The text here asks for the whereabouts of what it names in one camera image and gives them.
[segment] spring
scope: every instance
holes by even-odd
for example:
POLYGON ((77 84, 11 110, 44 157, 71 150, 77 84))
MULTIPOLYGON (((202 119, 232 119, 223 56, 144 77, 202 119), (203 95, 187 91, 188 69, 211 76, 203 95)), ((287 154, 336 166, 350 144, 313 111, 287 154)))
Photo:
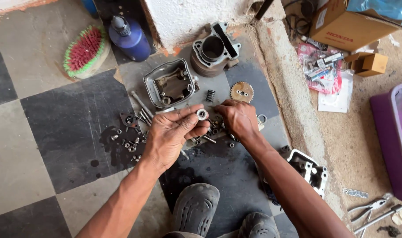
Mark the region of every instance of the spring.
POLYGON ((216 91, 209 89, 207 91, 207 98, 205 99, 207 102, 213 102, 214 101, 214 95, 216 94, 216 91))

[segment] blue plastic bag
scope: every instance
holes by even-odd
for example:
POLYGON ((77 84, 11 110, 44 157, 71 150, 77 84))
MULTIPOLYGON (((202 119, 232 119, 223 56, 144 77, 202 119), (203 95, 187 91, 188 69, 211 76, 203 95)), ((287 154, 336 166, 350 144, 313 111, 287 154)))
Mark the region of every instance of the blue plastic bag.
POLYGON ((402 0, 350 0, 347 10, 375 10, 379 15, 402 21, 402 0))

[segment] person's left hand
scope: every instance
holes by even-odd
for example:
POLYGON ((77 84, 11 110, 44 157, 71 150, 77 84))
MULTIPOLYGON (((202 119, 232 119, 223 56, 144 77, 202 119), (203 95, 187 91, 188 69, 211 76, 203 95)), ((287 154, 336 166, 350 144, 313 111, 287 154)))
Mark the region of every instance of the person's left hand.
POLYGON ((198 121, 195 113, 203 108, 204 105, 197 104, 155 115, 141 159, 150 160, 160 173, 169 169, 177 160, 185 141, 207 133, 210 123, 198 121))

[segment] hand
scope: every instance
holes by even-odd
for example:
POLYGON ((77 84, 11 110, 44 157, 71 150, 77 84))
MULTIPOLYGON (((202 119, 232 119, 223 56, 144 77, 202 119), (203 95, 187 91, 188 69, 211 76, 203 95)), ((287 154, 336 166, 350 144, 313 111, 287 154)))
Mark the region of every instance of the hand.
POLYGON ((155 115, 141 159, 150 160, 160 173, 169 169, 177 160, 185 141, 207 133, 210 123, 198 121, 195 114, 203 108, 204 105, 197 104, 155 115))
POLYGON ((246 102, 226 99, 214 110, 222 115, 226 128, 239 140, 259 132, 255 107, 246 102))

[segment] cardboard box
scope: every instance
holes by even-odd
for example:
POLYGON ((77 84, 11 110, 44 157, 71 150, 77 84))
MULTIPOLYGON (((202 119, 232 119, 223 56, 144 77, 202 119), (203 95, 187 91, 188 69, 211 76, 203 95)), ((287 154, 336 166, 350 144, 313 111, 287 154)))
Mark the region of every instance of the cardboard box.
POLYGON ((356 75, 369 77, 383 74, 386 71, 387 56, 377 53, 359 52, 345 57, 345 61, 351 64, 351 69, 356 75))
POLYGON ((329 0, 313 18, 310 37, 342 50, 354 51, 383 38, 402 25, 379 16, 374 10, 346 11, 347 0, 329 0))

